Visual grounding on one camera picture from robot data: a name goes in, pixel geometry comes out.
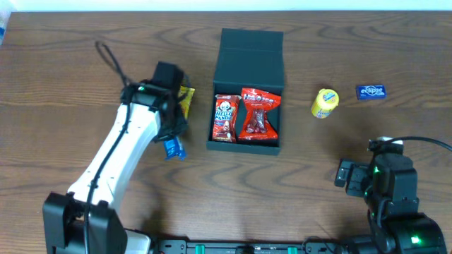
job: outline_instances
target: red snack bag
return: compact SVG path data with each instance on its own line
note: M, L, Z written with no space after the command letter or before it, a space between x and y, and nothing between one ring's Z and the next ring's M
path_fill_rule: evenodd
M239 95L216 95L215 121L212 140L235 143L235 120L239 108Z
M281 96L254 88L242 88L242 98L248 112L239 139L277 139L278 134L267 120L267 111L281 104Z

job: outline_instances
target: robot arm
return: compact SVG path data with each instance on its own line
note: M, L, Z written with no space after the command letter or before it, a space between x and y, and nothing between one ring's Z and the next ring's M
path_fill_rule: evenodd
M95 205L101 200L108 202L108 208L116 210L117 214L119 214L127 184L141 155L160 130L158 111L150 111L148 106L136 103L130 104L130 110L131 116L127 132L106 163L97 183L92 202ZM127 105L125 104L118 108L113 128L95 155L94 160L77 182L69 188L68 193L73 193L75 200L86 202L90 182L117 139L126 118L126 111Z
M438 224L418 212L417 172L403 156L401 140L427 140L452 150L428 138L381 138L369 142L374 153L370 164L342 159L335 185L346 185L348 195L364 198L371 235L346 239L339 253L447 253Z
M117 118L94 160L66 195L50 193L43 205L48 254L85 253L86 246L95 254L148 254L150 238L125 229L119 208L150 141L169 140L186 129L178 103L183 78L175 65L159 62L151 80L126 85Z

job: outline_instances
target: green led light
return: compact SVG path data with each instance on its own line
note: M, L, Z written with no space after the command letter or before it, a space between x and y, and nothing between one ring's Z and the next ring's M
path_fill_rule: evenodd
M287 252L288 254L298 254L298 249L297 247L289 247L287 248Z
M417 237L417 236L413 236L411 238L411 242L414 244L421 243L421 239L419 239L419 237Z
M195 246L195 254L204 254L206 253L206 247L202 244L197 244Z

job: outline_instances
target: wooden table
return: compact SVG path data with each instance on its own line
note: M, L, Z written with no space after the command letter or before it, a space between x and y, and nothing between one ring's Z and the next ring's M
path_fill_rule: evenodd
M283 31L286 88L278 157L206 150L221 28ZM43 253L42 204L65 193L113 124L119 78L94 48L104 40L126 73L159 60L196 87L185 162L150 146L121 210L125 227L191 239L302 241L367 234L367 206L333 185L339 159L369 162L367 141L423 135L452 143L452 13L13 13L0 49L0 246ZM386 85L358 102L358 84ZM322 87L340 95L327 119L309 109ZM420 211L452 244L452 156L406 142Z

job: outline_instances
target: snack package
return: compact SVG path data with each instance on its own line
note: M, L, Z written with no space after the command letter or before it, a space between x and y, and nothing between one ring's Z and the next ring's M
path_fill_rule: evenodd
M278 134L268 122L266 112L281 104L281 96L254 88L242 88L242 98L247 113L239 139L277 139Z
M193 98L193 93L195 93L195 89L191 87L181 86L181 90L179 91L179 96L186 95L185 99L183 99L179 104L181 105L182 113L184 114L185 119L187 120L189 117L189 109L191 104L191 99Z
M215 121L212 140L235 143L235 120L239 108L239 95L216 95Z
M179 137L167 140L163 143L163 145L165 147L165 152L167 153L167 157L165 158L166 160L169 160L173 157L178 157L180 160L185 159L185 149Z

